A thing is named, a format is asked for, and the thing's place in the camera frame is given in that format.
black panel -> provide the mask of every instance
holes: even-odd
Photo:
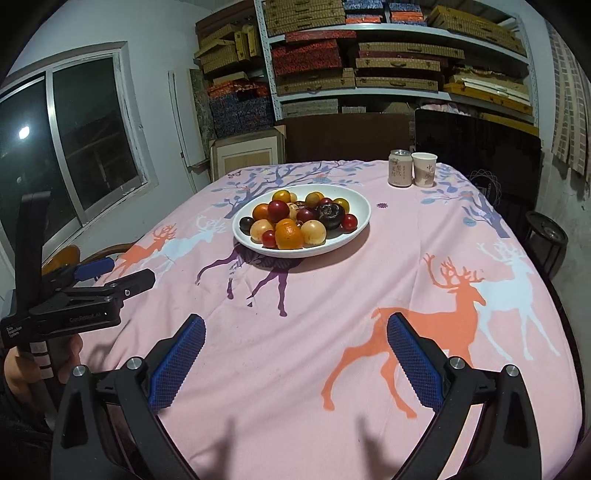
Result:
[[[541,174],[535,135],[466,115],[416,110],[417,151],[435,153],[486,196],[520,241],[534,210]]]

orange deer print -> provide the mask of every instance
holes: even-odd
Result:
[[[456,310],[453,312],[437,313],[413,312],[412,310],[401,307],[378,308],[374,310],[372,318],[377,317],[377,320],[370,339],[363,345],[346,348],[339,364],[324,384],[322,397],[324,399],[325,410],[332,411],[335,409],[335,405],[331,399],[332,388],[336,379],[345,368],[363,357],[387,353],[388,359],[380,370],[380,374],[386,381],[396,406],[406,414],[407,418],[413,419],[417,417],[416,412],[398,395],[396,385],[394,384],[394,371],[398,365],[398,359],[388,344],[386,325],[390,315],[395,312],[402,312],[420,336],[432,338],[437,342],[439,348],[449,350],[450,356],[461,356],[466,362],[472,365],[468,346],[474,341],[478,328],[478,313],[474,307],[474,302],[486,305],[486,301],[480,296],[478,290],[472,284],[479,283],[484,279],[477,278],[476,271],[468,271],[465,267],[462,273],[459,274],[448,257],[441,264],[440,272],[444,280],[444,283],[441,283],[435,278],[431,267],[434,258],[435,255],[429,254],[423,258],[427,264],[431,281],[436,287],[444,288],[448,293],[456,295]]]
[[[115,273],[115,271],[121,269],[121,275],[123,275],[125,271],[132,265],[149,258],[154,252],[162,250],[162,247],[166,241],[173,239],[176,232],[177,230],[174,228],[174,225],[167,225],[162,227],[159,232],[152,232],[154,241],[147,247],[133,244],[133,246],[127,250],[127,252],[121,255],[120,260],[122,260],[122,262],[113,269],[112,274]]]

red cherry tomato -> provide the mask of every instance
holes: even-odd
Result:
[[[301,208],[298,210],[295,218],[302,223],[306,223],[308,220],[316,220],[318,218],[318,212],[311,208]]]
[[[277,223],[279,220],[288,218],[290,215],[289,206],[282,200],[273,200],[268,206],[269,220]]]
[[[262,234],[261,242],[263,247],[277,248],[277,243],[275,242],[275,232],[273,230],[267,230]]]
[[[340,226],[345,232],[352,232],[357,228],[357,217],[351,213],[347,213]]]

window frame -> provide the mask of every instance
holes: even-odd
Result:
[[[109,192],[93,205],[84,210],[64,155],[59,127],[57,125],[53,74],[60,70],[105,58],[113,59],[113,74],[119,102],[119,110],[123,120],[126,139],[131,151],[138,175],[119,188]],[[56,252],[72,237],[84,232],[93,222],[101,218],[111,209],[117,207],[127,197],[141,191],[155,187],[158,182],[151,163],[147,143],[143,133],[143,126],[139,119],[139,111],[135,103],[131,70],[129,68],[129,54],[127,42],[115,42],[76,48],[53,55],[35,62],[9,75],[0,86],[0,103],[27,87],[45,80],[46,108],[49,120],[51,139],[57,157],[57,162],[66,190],[72,202],[75,217],[62,227],[43,245],[43,260]],[[0,222],[0,249],[4,250],[4,257],[14,266],[14,251]]]

metal screw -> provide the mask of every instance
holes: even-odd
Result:
[[[133,356],[132,358],[127,360],[125,366],[130,370],[137,370],[139,367],[142,366],[142,359],[138,356]]]
[[[449,364],[456,370],[461,370],[466,366],[466,362],[458,356],[453,356],[449,359]]]
[[[505,372],[507,372],[510,377],[516,377],[519,375],[519,369],[515,365],[507,365],[505,367]]]
[[[72,375],[74,375],[75,377],[81,377],[85,373],[86,373],[86,367],[84,365],[76,365],[72,369]]]

